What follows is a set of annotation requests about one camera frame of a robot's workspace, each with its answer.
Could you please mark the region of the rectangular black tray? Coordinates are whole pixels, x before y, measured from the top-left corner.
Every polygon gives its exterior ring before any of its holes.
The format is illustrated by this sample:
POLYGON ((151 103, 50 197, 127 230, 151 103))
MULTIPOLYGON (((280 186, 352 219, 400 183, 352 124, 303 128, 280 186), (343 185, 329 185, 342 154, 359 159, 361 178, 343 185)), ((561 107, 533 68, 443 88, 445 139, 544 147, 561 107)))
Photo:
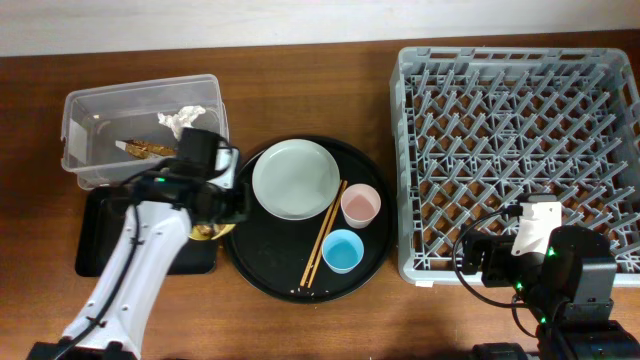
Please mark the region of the rectangular black tray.
MULTIPOLYGON (((87 196, 83 224, 75 260, 75 271, 81 277, 99 277, 120 237, 128 208, 126 191, 100 187, 87 196)), ((189 239, 180 250, 168 274, 199 275, 216 269, 218 241, 189 239)))

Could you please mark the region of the blue cup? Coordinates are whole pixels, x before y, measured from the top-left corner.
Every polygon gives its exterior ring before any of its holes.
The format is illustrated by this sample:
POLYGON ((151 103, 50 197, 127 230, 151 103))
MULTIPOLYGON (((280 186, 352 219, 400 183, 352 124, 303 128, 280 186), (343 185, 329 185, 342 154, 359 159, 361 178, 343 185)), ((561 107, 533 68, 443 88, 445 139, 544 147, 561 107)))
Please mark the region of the blue cup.
POLYGON ((364 244, 353 231, 339 229, 332 231, 322 245, 322 258, 337 274, 351 272, 364 257, 364 244))

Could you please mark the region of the pink cup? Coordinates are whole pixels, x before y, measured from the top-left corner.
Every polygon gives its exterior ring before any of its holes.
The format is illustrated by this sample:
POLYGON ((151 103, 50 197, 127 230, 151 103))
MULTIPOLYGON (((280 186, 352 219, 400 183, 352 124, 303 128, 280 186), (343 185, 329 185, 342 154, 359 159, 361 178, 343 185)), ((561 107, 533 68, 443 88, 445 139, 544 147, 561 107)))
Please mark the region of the pink cup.
POLYGON ((367 184, 347 187, 340 202, 346 223, 355 229, 367 227, 379 213, 381 205, 379 193, 367 184))

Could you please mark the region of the brown food wrapper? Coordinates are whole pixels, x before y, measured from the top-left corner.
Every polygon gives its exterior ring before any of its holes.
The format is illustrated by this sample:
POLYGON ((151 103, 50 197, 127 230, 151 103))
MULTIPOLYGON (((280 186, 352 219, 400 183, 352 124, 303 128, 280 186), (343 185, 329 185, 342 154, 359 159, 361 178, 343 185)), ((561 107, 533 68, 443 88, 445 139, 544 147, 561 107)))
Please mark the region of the brown food wrapper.
POLYGON ((115 146, 137 159, 162 158, 176 154, 174 148, 141 140, 116 140, 115 146))

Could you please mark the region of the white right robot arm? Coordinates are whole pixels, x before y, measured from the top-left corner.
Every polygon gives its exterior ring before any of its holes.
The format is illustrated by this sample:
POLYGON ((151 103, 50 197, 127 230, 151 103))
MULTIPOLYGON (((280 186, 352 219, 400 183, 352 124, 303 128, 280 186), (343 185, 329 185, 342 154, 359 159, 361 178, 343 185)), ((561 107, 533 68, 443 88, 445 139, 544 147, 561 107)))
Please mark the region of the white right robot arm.
POLYGON ((458 244, 460 277, 480 271, 487 288, 511 287, 505 306, 516 316, 518 308, 538 322, 538 351, 525 352, 517 343, 484 343, 473 347, 472 359, 637 359, 639 341, 610 318, 617 272, 609 240, 579 226, 551 231, 541 254, 511 253, 515 237, 463 228, 458 244))

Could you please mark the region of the pale green plate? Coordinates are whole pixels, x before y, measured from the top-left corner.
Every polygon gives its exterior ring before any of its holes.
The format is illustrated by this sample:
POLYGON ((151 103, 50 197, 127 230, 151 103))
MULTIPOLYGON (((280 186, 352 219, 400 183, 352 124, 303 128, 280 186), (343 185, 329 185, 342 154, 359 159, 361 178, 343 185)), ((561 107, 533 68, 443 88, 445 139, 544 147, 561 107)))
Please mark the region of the pale green plate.
POLYGON ((325 147, 310 140, 289 139, 270 146, 258 157, 251 183, 258 203, 268 213, 299 221, 328 209, 341 176, 325 147))

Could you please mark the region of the left wooden chopstick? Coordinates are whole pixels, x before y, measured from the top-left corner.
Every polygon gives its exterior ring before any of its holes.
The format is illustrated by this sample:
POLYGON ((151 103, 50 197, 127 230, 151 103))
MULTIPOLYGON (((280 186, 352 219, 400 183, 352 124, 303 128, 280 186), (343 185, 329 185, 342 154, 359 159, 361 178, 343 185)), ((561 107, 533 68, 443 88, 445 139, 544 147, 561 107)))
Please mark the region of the left wooden chopstick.
POLYGON ((336 210, 339 204, 340 196, 342 192, 346 189, 346 185, 347 185, 346 180, 342 180, 340 182, 339 190, 325 214, 324 220, 322 222, 322 225, 320 227, 320 230, 314 242, 314 246, 312 247, 311 254, 304 268, 302 278, 299 282, 300 287, 305 287, 307 284, 311 284, 313 282, 313 278, 315 276, 315 267, 317 266, 317 263, 318 263, 317 257, 321 249, 322 241, 325 238, 327 229, 331 227, 333 225, 333 222, 335 221, 335 215, 336 215, 336 210))

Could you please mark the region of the grey dishwasher rack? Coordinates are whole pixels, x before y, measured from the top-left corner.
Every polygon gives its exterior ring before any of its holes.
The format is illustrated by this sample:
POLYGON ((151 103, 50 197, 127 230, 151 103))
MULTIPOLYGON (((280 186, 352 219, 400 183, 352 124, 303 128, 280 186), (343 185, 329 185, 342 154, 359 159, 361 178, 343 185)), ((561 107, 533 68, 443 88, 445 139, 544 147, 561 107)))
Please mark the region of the grey dishwasher rack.
POLYGON ((453 285, 463 225, 525 193, 606 235, 639 283, 639 92, 611 48, 407 47, 390 79, 398 271, 453 285))

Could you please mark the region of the clear plastic bin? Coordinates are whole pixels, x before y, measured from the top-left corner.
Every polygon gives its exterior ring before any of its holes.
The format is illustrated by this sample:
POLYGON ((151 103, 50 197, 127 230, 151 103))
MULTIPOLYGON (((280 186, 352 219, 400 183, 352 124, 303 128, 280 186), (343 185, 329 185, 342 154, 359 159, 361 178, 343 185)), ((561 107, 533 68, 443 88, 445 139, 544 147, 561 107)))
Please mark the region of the clear plastic bin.
POLYGON ((141 140, 175 147, 173 131, 161 125, 158 116, 177 115, 187 106, 204 109, 194 127, 229 136, 219 82, 211 74, 74 91, 64 105, 61 166, 77 176, 84 190, 110 186, 149 169, 160 160, 136 158, 116 143, 141 140))

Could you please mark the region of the crumpled white tissue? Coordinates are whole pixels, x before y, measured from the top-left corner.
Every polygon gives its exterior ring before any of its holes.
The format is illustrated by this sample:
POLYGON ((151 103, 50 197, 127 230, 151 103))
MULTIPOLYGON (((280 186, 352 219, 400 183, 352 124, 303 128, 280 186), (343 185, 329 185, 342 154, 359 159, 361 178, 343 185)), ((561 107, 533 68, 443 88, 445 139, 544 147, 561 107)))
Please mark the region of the crumpled white tissue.
POLYGON ((202 106, 185 106, 174 115, 158 113, 157 118, 160 125, 169 128, 174 138, 180 140, 183 130, 185 128, 192 128, 193 122, 205 113, 206 110, 202 106))

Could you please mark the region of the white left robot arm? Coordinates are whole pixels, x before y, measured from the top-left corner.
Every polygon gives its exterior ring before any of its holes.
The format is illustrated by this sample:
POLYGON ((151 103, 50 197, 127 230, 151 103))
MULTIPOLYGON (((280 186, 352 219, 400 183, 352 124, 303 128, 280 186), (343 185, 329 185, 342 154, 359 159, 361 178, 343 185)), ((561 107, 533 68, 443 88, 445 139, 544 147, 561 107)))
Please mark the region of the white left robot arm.
POLYGON ((193 228, 248 217, 249 187, 235 180, 239 155, 223 136, 186 128, 175 156, 121 182, 125 220, 93 292, 61 339, 35 343, 29 358, 140 358, 159 290, 193 228))

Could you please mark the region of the yellow bowl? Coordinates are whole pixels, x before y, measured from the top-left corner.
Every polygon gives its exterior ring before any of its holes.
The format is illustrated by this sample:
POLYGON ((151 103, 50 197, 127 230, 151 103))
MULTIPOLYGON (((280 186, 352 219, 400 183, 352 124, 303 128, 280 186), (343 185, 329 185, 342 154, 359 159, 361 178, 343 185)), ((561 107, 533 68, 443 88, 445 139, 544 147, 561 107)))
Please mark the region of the yellow bowl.
POLYGON ((189 238, 192 240, 196 240, 196 241, 207 241, 207 240, 216 240, 220 237, 225 236, 226 234, 230 233, 234 228, 235 228, 235 224, 214 224, 214 225, 209 225, 212 226, 215 229, 215 234, 210 237, 210 238, 193 238, 192 237, 192 232, 193 232, 193 227, 192 231, 189 235, 189 238))

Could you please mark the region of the food scraps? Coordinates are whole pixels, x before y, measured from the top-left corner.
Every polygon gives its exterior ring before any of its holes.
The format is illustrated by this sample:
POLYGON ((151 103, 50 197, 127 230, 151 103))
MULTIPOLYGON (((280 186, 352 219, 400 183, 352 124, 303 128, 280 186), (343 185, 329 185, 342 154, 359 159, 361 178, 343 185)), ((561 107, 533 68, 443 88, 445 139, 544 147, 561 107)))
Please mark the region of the food scraps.
POLYGON ((193 238, 210 238, 215 234, 215 229, 209 225, 196 225, 193 228, 193 238))

